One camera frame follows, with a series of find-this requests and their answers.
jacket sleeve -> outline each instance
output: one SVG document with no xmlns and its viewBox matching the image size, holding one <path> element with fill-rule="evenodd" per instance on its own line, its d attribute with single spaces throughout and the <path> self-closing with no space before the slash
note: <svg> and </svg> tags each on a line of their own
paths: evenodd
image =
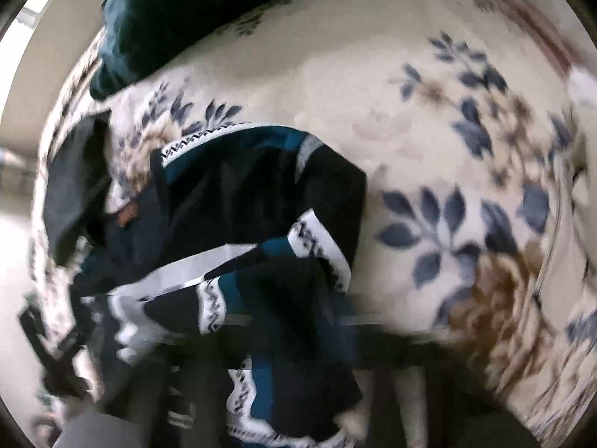
<svg viewBox="0 0 597 448">
<path fill-rule="evenodd" d="M 304 143 L 311 144 L 297 156 L 297 221 L 288 242 L 297 257 L 327 260 L 335 286 L 345 291 L 359 239 L 366 175 L 315 137 L 307 136 Z"/>
</svg>

blue leaf pattern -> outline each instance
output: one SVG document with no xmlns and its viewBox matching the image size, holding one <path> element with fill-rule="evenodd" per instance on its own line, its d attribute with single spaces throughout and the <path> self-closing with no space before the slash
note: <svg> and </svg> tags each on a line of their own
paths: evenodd
<svg viewBox="0 0 597 448">
<path fill-rule="evenodd" d="M 518 216 L 537 234 L 545 232 L 545 223 L 549 213 L 549 194 L 540 185 L 525 183 L 524 198 L 518 209 Z"/>
<path fill-rule="evenodd" d="M 485 73 L 483 74 L 485 79 L 485 85 L 489 87 L 489 85 L 493 85 L 497 88 L 498 91 L 504 93 L 508 89 L 508 84 L 506 84 L 506 80 L 504 77 L 497 71 L 497 69 L 491 65 L 488 65 L 485 68 Z"/>
<path fill-rule="evenodd" d="M 469 58 L 472 61 L 486 61 L 487 60 L 487 54 L 485 52 L 471 52 L 469 54 Z"/>
<path fill-rule="evenodd" d="M 587 353 L 594 350 L 597 347 L 597 311 L 569 324 L 566 333 L 570 343 L 588 340 Z"/>
<path fill-rule="evenodd" d="M 477 101 L 475 98 L 463 99 L 460 109 L 467 121 L 481 125 L 481 121 L 479 120 L 479 109 L 477 108 Z"/>
<path fill-rule="evenodd" d="M 413 235 L 404 223 L 390 224 L 379 234 L 378 239 L 386 246 L 392 248 L 404 249 L 414 246 L 419 242 L 420 237 Z"/>
<path fill-rule="evenodd" d="M 145 111 L 143 113 L 143 116 L 141 116 L 141 126 L 143 128 L 147 127 L 150 119 L 151 119 L 151 114 L 149 112 Z"/>
<path fill-rule="evenodd" d="M 180 110 L 180 105 L 183 102 L 183 93 L 178 93 L 177 97 L 172 101 L 172 106 L 170 106 L 170 115 L 174 116 Z"/>
<path fill-rule="evenodd" d="M 384 192 L 382 194 L 383 202 L 392 212 L 398 215 L 406 215 L 414 218 L 413 207 L 410 204 L 407 196 L 397 190 L 392 192 Z"/>
<path fill-rule="evenodd" d="M 172 114 L 172 121 L 178 123 L 178 126 L 180 127 L 183 126 L 184 122 L 189 117 L 189 113 L 192 107 L 193 103 L 186 103 L 184 106 L 181 106 L 176 113 Z"/>
<path fill-rule="evenodd" d="M 141 133 L 137 132 L 133 135 L 131 140 L 131 148 L 136 148 L 141 140 Z"/>
<path fill-rule="evenodd" d="M 241 111 L 241 109 L 243 109 L 243 106 L 230 106 L 228 108 L 228 111 L 226 111 L 226 114 L 224 115 L 224 118 L 222 118 L 222 120 L 230 119 L 233 116 L 236 116 Z"/>
<path fill-rule="evenodd" d="M 187 136 L 192 133 L 200 133 L 201 131 L 203 131 L 203 123 L 201 121 L 195 121 L 189 127 L 184 129 L 183 136 Z"/>
<path fill-rule="evenodd" d="M 442 40 L 447 43 L 448 45 L 452 45 L 452 37 L 450 37 L 448 34 L 446 34 L 446 32 L 442 31 L 440 32 L 440 35 L 442 37 Z"/>
<path fill-rule="evenodd" d="M 220 106 L 218 106 L 218 109 L 216 110 L 216 115 L 214 116 L 214 119 L 220 119 L 222 113 L 224 112 L 224 109 L 226 109 L 226 103 L 220 104 Z"/>
<path fill-rule="evenodd" d="M 211 117 L 214 115 L 214 107 L 214 100 L 211 100 L 209 106 L 205 108 L 205 121 L 207 121 L 207 123 L 210 122 Z"/>
<path fill-rule="evenodd" d="M 472 286 L 475 282 L 477 263 L 481 255 L 481 248 L 474 242 L 469 242 L 454 253 L 460 267 L 460 277 Z"/>
<path fill-rule="evenodd" d="M 154 107 L 153 109 L 151 109 L 151 112 L 149 113 L 149 117 L 150 117 L 151 121 L 157 121 L 157 119 L 159 119 L 159 117 L 163 115 L 165 110 L 166 110 L 166 108 L 157 109 L 157 107 Z"/>
<path fill-rule="evenodd" d="M 458 80 L 471 89 L 475 89 L 482 82 L 479 76 L 472 71 L 463 72 L 458 76 Z"/>
<path fill-rule="evenodd" d="M 437 38 L 429 38 L 429 41 L 431 42 L 431 45 L 433 45 L 434 47 L 437 47 L 440 50 L 448 49 L 446 44 L 444 42 L 442 42 L 441 40 L 438 40 Z"/>
<path fill-rule="evenodd" d="M 462 137 L 471 154 L 483 158 L 483 150 L 493 153 L 489 133 L 482 126 L 471 121 L 453 124 L 453 128 Z"/>
<path fill-rule="evenodd" d="M 455 57 L 449 53 L 436 53 L 435 58 L 442 62 L 454 62 L 456 60 Z"/>
<path fill-rule="evenodd" d="M 448 197 L 448 200 L 446 200 L 446 206 L 444 207 L 444 218 L 446 219 L 451 235 L 454 235 L 458 231 L 462 221 L 465 219 L 465 215 L 465 198 L 462 197 L 460 188 L 457 186 Z"/>
<path fill-rule="evenodd" d="M 414 284 L 417 290 L 425 283 L 433 281 L 440 273 L 442 254 L 439 251 L 422 255 L 416 262 L 413 271 Z"/>
<path fill-rule="evenodd" d="M 555 147 L 557 150 L 563 150 L 568 147 L 570 142 L 572 141 L 572 133 L 566 126 L 566 123 L 563 121 L 562 118 L 556 116 L 554 114 L 549 115 L 549 120 L 551 121 L 553 127 L 556 131 L 556 139 L 555 139 Z"/>
<path fill-rule="evenodd" d="M 456 50 L 459 52 L 468 52 L 469 46 L 467 45 L 467 43 L 465 41 L 462 41 L 461 43 L 456 45 Z"/>
<path fill-rule="evenodd" d="M 512 234 L 510 219 L 502 207 L 494 202 L 481 202 L 481 218 L 487 227 L 485 246 L 492 252 L 516 255 L 518 246 Z"/>
<path fill-rule="evenodd" d="M 414 84 L 412 82 L 407 82 L 400 88 L 400 93 L 402 94 L 402 101 L 408 101 L 411 96 L 413 95 L 414 91 Z"/>
<path fill-rule="evenodd" d="M 421 82 L 421 74 L 410 64 L 404 64 L 404 71 L 408 77 L 417 82 Z"/>
<path fill-rule="evenodd" d="M 434 327 L 447 327 L 448 320 L 450 315 L 450 310 L 458 303 L 463 302 L 471 297 L 472 288 L 470 286 L 465 286 L 459 288 L 455 292 L 453 292 L 449 297 L 447 297 L 440 308 L 438 309 L 437 314 L 435 315 Z"/>
<path fill-rule="evenodd" d="M 489 112 L 491 114 L 491 117 L 493 119 L 497 119 L 498 118 L 498 107 L 497 107 L 497 103 L 494 100 L 491 100 L 489 103 Z"/>
<path fill-rule="evenodd" d="M 440 221 L 440 205 L 434 193 L 427 187 L 421 192 L 421 212 L 425 220 L 434 228 L 438 227 Z"/>
</svg>

white zigzag trim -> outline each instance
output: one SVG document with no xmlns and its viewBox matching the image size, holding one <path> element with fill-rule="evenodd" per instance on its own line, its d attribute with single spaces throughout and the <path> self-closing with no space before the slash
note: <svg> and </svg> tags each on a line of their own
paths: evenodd
<svg viewBox="0 0 597 448">
<path fill-rule="evenodd" d="M 191 135 L 182 137 L 180 140 L 168 143 L 162 148 L 162 167 L 166 167 L 181 155 L 184 155 L 189 150 L 198 147 L 208 141 L 220 138 L 237 131 L 251 130 L 253 128 L 261 128 L 266 126 L 279 126 L 274 123 L 238 123 L 224 125 L 215 130 L 207 130 L 202 133 L 193 133 Z"/>
<path fill-rule="evenodd" d="M 355 442 L 340 430 L 329 440 L 317 443 L 313 438 L 292 438 L 278 434 L 263 419 L 251 416 L 251 407 L 257 395 L 251 357 L 247 357 L 240 369 L 229 369 L 228 375 L 234 388 L 226 401 L 228 409 L 228 433 L 245 443 L 258 443 L 268 448 L 354 448 Z"/>
<path fill-rule="evenodd" d="M 335 276 L 335 287 L 341 292 L 348 290 L 351 278 L 348 261 L 313 209 L 299 217 L 287 237 L 297 257 L 315 256 L 327 259 Z"/>
</svg>

floral blanket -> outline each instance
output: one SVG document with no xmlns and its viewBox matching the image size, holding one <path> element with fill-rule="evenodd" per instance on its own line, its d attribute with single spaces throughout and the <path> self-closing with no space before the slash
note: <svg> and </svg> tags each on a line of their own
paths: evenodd
<svg viewBox="0 0 597 448">
<path fill-rule="evenodd" d="M 110 211 L 143 188 L 152 150 L 274 122 L 368 174 L 350 286 L 363 308 L 464 349 L 541 441 L 569 433 L 597 390 L 597 296 L 570 225 L 574 135 L 556 70 L 491 0 L 274 0 L 97 103 L 87 85 L 101 37 L 40 145 L 34 269 L 53 341 L 72 326 L 85 245 L 65 269 L 47 256 L 47 162 L 82 116 L 112 110 Z"/>
</svg>

